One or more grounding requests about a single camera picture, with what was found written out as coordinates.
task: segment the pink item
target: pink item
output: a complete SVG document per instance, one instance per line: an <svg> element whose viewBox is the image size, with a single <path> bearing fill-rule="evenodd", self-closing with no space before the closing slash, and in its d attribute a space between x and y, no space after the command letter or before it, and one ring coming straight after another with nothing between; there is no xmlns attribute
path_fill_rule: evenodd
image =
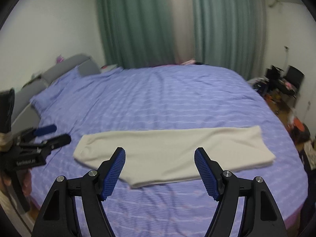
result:
<svg viewBox="0 0 316 237"><path fill-rule="evenodd" d="M292 215L284 220L285 227L289 229L292 225L295 224L297 217L299 216L303 205L301 205Z"/></svg>
<svg viewBox="0 0 316 237"><path fill-rule="evenodd" d="M56 64L58 63L61 63L62 61L64 61L64 57L59 55L57 58L56 58Z"/></svg>
<svg viewBox="0 0 316 237"><path fill-rule="evenodd" d="M285 87L288 90L292 90L293 89L292 85L289 82L285 82Z"/></svg>

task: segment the blue gripper pad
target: blue gripper pad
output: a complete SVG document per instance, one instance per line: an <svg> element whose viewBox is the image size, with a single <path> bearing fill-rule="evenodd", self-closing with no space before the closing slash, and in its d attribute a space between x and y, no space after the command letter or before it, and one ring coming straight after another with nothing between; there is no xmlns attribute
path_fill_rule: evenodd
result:
<svg viewBox="0 0 316 237"><path fill-rule="evenodd" d="M122 148L103 181L103 189L101 192L101 196L104 200L106 200L107 197L112 195L116 182L118 181L119 175L125 164L125 159L125 150Z"/></svg>
<svg viewBox="0 0 316 237"><path fill-rule="evenodd" d="M54 133L54 132L56 132L56 130L57 130L56 125L48 125L48 126L37 128L34 131L33 135L34 136L43 136L43 135L47 135L50 133Z"/></svg>
<svg viewBox="0 0 316 237"><path fill-rule="evenodd" d="M194 162L208 195L217 201L220 196L217 190L217 181L199 149L194 152Z"/></svg>

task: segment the folded towel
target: folded towel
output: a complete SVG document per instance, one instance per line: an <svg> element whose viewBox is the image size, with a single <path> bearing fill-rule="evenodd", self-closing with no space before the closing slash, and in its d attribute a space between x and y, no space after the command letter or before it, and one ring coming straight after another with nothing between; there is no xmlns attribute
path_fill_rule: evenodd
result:
<svg viewBox="0 0 316 237"><path fill-rule="evenodd" d="M198 147L224 170L266 166L275 159L262 141L259 126L89 134L81 138L73 156L97 169L117 147L126 151L120 179L133 188L200 178L193 158Z"/></svg>

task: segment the blue bed sheet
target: blue bed sheet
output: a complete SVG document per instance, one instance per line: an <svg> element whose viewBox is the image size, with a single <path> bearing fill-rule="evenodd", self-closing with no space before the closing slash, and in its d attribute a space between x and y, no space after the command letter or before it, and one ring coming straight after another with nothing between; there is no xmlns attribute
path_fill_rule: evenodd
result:
<svg viewBox="0 0 316 237"><path fill-rule="evenodd" d="M262 176L284 219L307 197L307 176L288 133L265 101L231 70L205 65L118 68L81 78L73 69L31 102L41 114L41 126L54 123L56 134L72 137L70 145L52 152L47 165L32 170L32 197L39 205L58 175L70 179L89 170L72 157L84 134L255 125L276 160L236 175ZM89 236L77 200L82 233ZM204 236L217 203L201 180L138 189L119 180L103 205L116 236ZM231 236L238 234L242 208L240 199Z"/></svg>

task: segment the bolt head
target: bolt head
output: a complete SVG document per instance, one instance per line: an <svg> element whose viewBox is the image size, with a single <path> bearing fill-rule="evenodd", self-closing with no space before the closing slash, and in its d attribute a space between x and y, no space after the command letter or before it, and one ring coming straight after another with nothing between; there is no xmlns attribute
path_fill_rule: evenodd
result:
<svg viewBox="0 0 316 237"><path fill-rule="evenodd" d="M225 170L223 172L223 175L226 176L226 177L231 177L232 176L232 172L228 171L228 170Z"/></svg>
<svg viewBox="0 0 316 237"><path fill-rule="evenodd" d="M97 173L98 172L96 170L91 170L91 171L89 171L89 176L96 176Z"/></svg>
<svg viewBox="0 0 316 237"><path fill-rule="evenodd" d="M257 181L258 183L262 183L262 182L263 182L263 178L262 178L261 176L257 176L257 177L256 177L256 181Z"/></svg>
<svg viewBox="0 0 316 237"><path fill-rule="evenodd" d="M65 179L63 175L60 175L56 178L57 182L62 182Z"/></svg>

